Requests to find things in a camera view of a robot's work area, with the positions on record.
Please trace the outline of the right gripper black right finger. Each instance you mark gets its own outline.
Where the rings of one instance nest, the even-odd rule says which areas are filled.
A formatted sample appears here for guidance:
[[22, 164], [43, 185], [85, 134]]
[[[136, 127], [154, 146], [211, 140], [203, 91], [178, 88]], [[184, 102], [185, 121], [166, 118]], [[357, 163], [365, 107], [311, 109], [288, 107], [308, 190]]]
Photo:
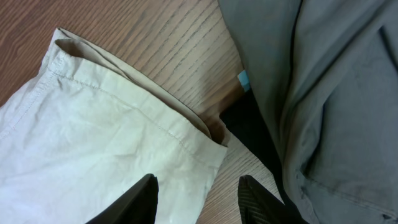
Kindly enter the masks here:
[[242, 224], [307, 223], [250, 175], [239, 178], [238, 206]]

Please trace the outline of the beige shorts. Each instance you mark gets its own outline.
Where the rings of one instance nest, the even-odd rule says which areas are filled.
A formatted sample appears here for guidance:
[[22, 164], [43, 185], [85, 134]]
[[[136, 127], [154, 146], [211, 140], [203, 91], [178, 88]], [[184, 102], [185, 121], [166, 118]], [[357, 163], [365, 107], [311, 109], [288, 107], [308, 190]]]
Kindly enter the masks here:
[[155, 223], [195, 223], [225, 154], [190, 108], [58, 28], [1, 107], [1, 222], [87, 223], [153, 174]]

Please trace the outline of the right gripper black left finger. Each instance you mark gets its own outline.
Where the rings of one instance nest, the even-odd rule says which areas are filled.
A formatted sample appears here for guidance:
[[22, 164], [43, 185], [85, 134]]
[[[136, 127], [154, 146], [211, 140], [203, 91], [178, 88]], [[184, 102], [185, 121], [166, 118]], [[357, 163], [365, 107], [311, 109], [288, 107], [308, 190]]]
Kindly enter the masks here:
[[154, 224], [158, 193], [157, 178], [146, 174], [87, 224]]

